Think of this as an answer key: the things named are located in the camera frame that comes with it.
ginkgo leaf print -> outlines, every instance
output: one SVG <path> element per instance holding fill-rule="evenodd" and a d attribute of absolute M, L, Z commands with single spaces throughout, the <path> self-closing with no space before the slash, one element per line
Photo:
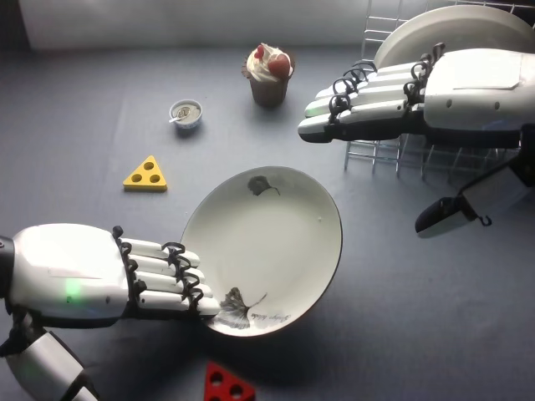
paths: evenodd
<path fill-rule="evenodd" d="M 268 179 L 264 177 L 263 175 L 257 175 L 256 177 L 252 177 L 247 184 L 247 188 L 249 188 L 249 190 L 255 196 L 260 196 L 260 194 L 262 194 L 265 190 L 270 190 L 272 188 L 279 195 L 281 195 L 281 193 L 278 191 L 277 188 L 269 185 Z"/>
<path fill-rule="evenodd" d="M 231 328 L 243 330 L 251 325 L 247 317 L 247 312 L 255 307 L 267 296 L 267 293 L 260 300 L 250 307 L 243 301 L 240 290 L 234 287 L 226 296 L 225 301 L 221 302 L 221 311 L 217 315 L 217 321 L 226 324 Z"/>

hole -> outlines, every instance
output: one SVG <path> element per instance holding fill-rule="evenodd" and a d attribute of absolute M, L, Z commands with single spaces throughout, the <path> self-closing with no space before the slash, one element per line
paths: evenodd
<path fill-rule="evenodd" d="M 215 372 L 210 376 L 210 383 L 214 387 L 221 386 L 223 383 L 223 375 L 219 372 Z"/>
<path fill-rule="evenodd" d="M 234 384 L 231 387 L 231 397 L 233 397 L 234 399 L 241 398 L 242 394 L 243 394 L 242 386 L 238 386 L 237 384 Z"/>

white plate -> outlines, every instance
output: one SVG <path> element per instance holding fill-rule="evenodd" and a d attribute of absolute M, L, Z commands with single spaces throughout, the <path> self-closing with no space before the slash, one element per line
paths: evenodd
<path fill-rule="evenodd" d="M 301 317 L 329 286 L 342 251 L 330 194 L 286 167 L 232 177 L 199 205 L 182 236 L 223 311 L 206 324 L 238 337 Z"/>
<path fill-rule="evenodd" d="M 519 17 L 497 8 L 450 6 L 423 13 L 397 28 L 375 55 L 378 69 L 419 60 L 439 42 L 446 51 L 500 48 L 535 52 L 535 32 Z"/>

wire rack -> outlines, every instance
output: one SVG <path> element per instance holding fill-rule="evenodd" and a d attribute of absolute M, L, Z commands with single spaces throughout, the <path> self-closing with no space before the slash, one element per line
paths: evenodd
<path fill-rule="evenodd" d="M 523 19 L 535 29 L 535 6 L 521 3 L 478 2 L 466 0 L 368 0 L 366 24 L 362 41 L 361 59 L 373 61 L 380 45 L 403 23 L 418 14 L 435 8 L 472 4 L 500 8 Z M 448 182 L 456 175 L 479 175 L 498 163 L 513 157 L 516 150 L 451 148 L 429 145 L 425 137 L 403 134 L 397 140 L 356 140 L 348 142 L 345 150 L 344 170 L 352 158 L 371 160 L 372 172 L 378 163 L 420 169 L 425 180 L 428 171 L 438 170 L 447 174 Z"/>

robotic thumb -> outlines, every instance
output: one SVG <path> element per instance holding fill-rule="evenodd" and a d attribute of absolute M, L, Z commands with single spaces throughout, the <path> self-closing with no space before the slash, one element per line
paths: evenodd
<path fill-rule="evenodd" d="M 0 299 L 9 294 L 14 264 L 15 245 L 13 240 L 0 236 Z"/>

